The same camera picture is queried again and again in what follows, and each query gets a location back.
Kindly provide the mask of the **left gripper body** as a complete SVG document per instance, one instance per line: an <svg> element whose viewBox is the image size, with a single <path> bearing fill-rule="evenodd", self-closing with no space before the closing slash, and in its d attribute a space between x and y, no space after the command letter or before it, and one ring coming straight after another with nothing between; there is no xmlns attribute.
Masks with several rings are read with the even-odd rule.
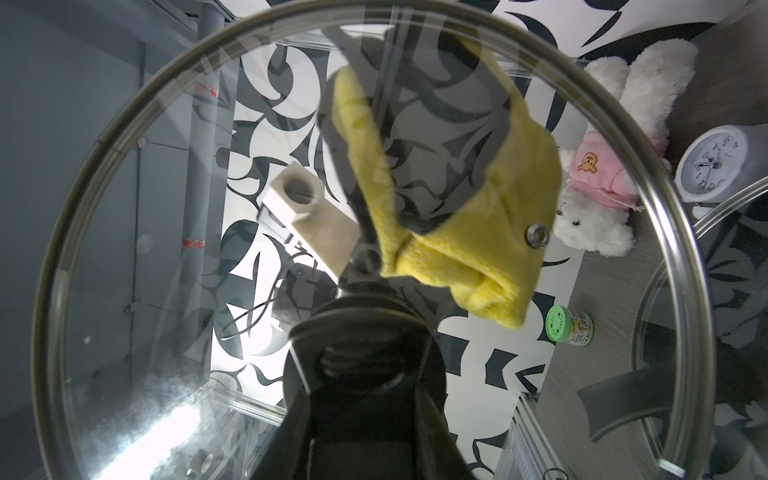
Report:
<svg viewBox="0 0 768 480"><path fill-rule="evenodd" d="M377 251L355 251L341 277L333 279L308 252L292 255L272 290L269 325L287 335L317 315L348 308L389 309L419 318L417 310L380 275L381 266Z"/></svg>

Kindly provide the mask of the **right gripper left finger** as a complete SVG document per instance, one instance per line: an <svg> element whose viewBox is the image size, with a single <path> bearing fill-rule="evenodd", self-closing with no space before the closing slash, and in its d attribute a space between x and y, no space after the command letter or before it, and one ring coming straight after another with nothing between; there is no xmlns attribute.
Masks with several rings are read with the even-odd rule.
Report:
<svg viewBox="0 0 768 480"><path fill-rule="evenodd" d="M250 479L309 479L314 436L311 397L300 393Z"/></svg>

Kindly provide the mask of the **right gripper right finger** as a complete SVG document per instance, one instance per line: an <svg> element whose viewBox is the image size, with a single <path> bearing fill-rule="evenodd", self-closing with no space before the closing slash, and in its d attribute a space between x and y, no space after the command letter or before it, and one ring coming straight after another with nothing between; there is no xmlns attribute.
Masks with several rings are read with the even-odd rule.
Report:
<svg viewBox="0 0 768 480"><path fill-rule="evenodd" d="M474 480L431 396L415 393L415 445L418 479Z"/></svg>

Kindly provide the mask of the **small glass pan lid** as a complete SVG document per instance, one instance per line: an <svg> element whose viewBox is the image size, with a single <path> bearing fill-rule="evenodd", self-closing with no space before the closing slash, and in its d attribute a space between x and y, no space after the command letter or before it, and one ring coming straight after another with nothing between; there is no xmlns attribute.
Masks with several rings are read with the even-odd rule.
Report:
<svg viewBox="0 0 768 480"><path fill-rule="evenodd" d="M309 479L418 479L419 387L457 447L446 363L437 330L421 315L348 308L297 325L287 335L282 407L212 376L239 80L224 48L245 32L260 37L264 24L276 37L293 36L303 26L294 10L315 11L321 2L269 8L199 41L149 79L89 153L57 220L36 300L33 405L51 478L250 479L300 393L314 410ZM438 13L455 35L499 54L525 52L529 79L548 86L621 155L661 247L677 329L670 427L651 477L700 478L715 380L705 269L635 120L554 45L480 9L333 2L338 15L321 27L327 39L326 29L344 31L360 2L391 10L414 2L422 20Z"/></svg>

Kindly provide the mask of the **yellow cleaning cloth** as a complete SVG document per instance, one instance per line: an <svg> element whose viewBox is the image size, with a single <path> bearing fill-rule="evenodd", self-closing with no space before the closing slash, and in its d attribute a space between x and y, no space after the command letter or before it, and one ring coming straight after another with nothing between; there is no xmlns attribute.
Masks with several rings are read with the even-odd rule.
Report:
<svg viewBox="0 0 768 480"><path fill-rule="evenodd" d="M521 327L543 265L534 239L551 231L561 187L552 135L477 41L418 27L326 35L345 64L318 125L362 229L360 259Z"/></svg>

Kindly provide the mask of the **large glass pot lid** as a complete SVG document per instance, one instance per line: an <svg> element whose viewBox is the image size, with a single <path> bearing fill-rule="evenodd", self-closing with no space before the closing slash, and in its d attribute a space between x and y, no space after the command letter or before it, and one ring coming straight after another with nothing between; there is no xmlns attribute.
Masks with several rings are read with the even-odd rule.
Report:
<svg viewBox="0 0 768 480"><path fill-rule="evenodd" d="M706 214L696 228L716 338L717 392L706 479L767 476L767 182ZM630 404L653 458L669 431L676 324L663 268L640 302L631 355Z"/></svg>

